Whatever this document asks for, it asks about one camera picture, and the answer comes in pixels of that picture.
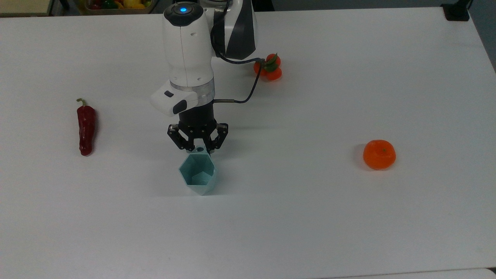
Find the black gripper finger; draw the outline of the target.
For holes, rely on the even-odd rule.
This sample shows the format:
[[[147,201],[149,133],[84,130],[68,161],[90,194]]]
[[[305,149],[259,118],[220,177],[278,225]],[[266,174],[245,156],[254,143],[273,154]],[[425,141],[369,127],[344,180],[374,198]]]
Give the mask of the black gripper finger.
[[[186,137],[184,137],[181,134],[179,124],[169,125],[167,134],[174,142],[174,144],[179,148],[179,150],[185,150],[187,152],[191,152],[194,150],[194,139],[191,138],[189,135],[186,135]]]
[[[216,138],[212,139],[212,134],[214,131],[217,132],[217,136]],[[222,147],[222,144],[224,143],[229,133],[229,125],[216,124],[214,131],[212,131],[212,133],[207,136],[208,139],[207,152],[209,154],[214,153],[216,150],[219,150]]]

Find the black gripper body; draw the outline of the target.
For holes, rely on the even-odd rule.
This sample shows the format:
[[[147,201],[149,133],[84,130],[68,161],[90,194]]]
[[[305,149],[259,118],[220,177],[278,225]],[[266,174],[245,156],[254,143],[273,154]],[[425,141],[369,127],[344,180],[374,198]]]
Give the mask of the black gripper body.
[[[217,127],[213,103],[180,113],[178,127],[187,137],[181,140],[184,147],[193,147],[196,138],[202,139],[206,147],[212,147],[211,134]]]

